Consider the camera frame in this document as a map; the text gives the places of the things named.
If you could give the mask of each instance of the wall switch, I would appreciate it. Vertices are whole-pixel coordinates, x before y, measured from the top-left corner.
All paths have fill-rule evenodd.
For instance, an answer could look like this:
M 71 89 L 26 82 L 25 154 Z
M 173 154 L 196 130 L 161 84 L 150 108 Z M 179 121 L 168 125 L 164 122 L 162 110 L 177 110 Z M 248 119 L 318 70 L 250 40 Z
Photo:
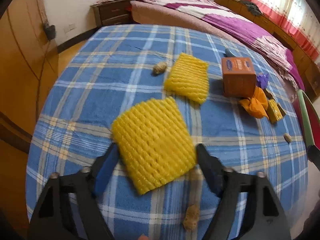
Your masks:
M 75 23 L 69 24 L 69 28 L 70 30 L 74 30 L 76 28 L 76 24 Z

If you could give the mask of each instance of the electrical outlet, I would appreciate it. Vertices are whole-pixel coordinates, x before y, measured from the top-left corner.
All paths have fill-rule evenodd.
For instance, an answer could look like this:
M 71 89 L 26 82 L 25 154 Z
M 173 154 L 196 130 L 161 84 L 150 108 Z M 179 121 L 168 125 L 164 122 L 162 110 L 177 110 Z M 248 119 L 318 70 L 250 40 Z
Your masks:
M 63 28 L 64 33 L 68 33 L 70 30 L 69 25 Z
M 76 28 L 76 24 L 75 23 L 69 24 L 69 28 L 70 30 L 74 30 Z

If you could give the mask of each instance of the wooden nightstand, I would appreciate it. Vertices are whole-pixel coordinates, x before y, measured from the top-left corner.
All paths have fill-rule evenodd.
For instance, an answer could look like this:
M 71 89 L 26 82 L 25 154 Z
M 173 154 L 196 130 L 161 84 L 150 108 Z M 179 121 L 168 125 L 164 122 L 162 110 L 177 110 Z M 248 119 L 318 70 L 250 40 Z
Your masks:
M 93 6 L 97 27 L 132 23 L 130 7 L 131 0 L 115 0 Z

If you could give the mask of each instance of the purple plastic bag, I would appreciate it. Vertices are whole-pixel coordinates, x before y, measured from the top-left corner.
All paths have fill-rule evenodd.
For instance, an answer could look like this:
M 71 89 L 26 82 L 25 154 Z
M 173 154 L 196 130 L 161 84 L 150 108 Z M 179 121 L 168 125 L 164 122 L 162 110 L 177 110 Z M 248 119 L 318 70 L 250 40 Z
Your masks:
M 259 73 L 257 75 L 257 87 L 265 89 L 268 85 L 268 80 L 269 80 L 269 73 L 267 74 Z

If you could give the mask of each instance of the curtain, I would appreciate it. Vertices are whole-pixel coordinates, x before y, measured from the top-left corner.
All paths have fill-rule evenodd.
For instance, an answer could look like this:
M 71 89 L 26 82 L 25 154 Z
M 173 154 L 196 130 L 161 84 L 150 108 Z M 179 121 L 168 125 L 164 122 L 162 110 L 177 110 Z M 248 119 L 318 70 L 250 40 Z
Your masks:
M 315 60 L 320 51 L 320 23 L 305 0 L 248 0 L 287 32 Z

